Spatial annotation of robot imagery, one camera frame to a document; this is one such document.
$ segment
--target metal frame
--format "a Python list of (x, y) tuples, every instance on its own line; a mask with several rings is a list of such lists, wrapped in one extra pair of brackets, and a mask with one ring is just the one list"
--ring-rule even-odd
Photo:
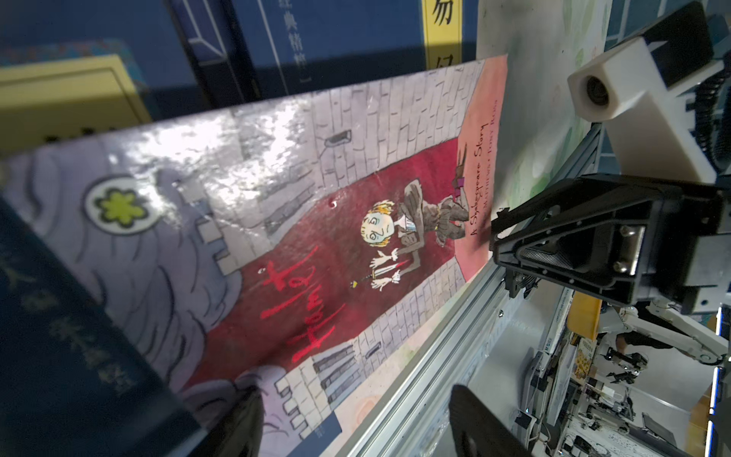
[[(578, 176), (591, 164), (600, 127), (592, 126), (551, 183)], [(477, 274), (339, 456), (407, 456), (432, 439), (435, 418), (444, 417), (452, 385), (466, 384), (482, 360), (490, 338), (484, 329), (493, 328), (508, 300), (504, 273), (490, 261)]]

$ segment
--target wire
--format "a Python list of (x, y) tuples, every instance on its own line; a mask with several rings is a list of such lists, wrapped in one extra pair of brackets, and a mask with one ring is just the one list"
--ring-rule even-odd
[(546, 424), (544, 424), (543, 422), (541, 422), (541, 425), (545, 427), (546, 434), (548, 435), (548, 441), (550, 441), (551, 440), (551, 438), (550, 438), (550, 430), (548, 430), (548, 426)]
[(540, 436), (541, 436), (541, 427), (545, 427), (546, 434), (548, 435), (548, 441), (550, 441), (550, 431), (548, 431), (548, 426), (543, 423), (543, 420), (545, 418), (546, 418), (546, 413), (543, 412), (543, 415), (541, 416), (541, 420), (540, 420), (539, 425), (538, 425), (538, 435), (536, 435), (535, 437), (532, 437), (531, 439), (529, 439), (528, 440), (528, 444), (531, 444), (533, 441), (535, 441), (536, 439), (539, 439), (540, 438)]

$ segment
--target screw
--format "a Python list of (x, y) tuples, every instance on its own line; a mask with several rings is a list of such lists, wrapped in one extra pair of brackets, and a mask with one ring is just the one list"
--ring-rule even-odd
[(629, 225), (623, 225), (623, 226), (619, 227), (619, 234), (622, 235), (623, 237), (632, 236), (635, 233), (637, 233), (635, 228), (630, 227)]
[(617, 273), (626, 273), (629, 268), (627, 268), (627, 264), (624, 262), (614, 262), (614, 271)]

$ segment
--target yellow label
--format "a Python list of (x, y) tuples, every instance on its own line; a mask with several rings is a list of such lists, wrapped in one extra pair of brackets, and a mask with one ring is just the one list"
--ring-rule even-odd
[(462, 63), (462, 0), (421, 0), (426, 68)]
[(0, 157), (150, 121), (117, 55), (0, 69)]

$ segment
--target sticker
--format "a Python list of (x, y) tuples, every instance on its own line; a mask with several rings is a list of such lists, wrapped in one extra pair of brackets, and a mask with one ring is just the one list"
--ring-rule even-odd
[(94, 225), (112, 235), (134, 235), (160, 219), (149, 199), (140, 194), (139, 183), (129, 176), (94, 184), (84, 197), (84, 211)]

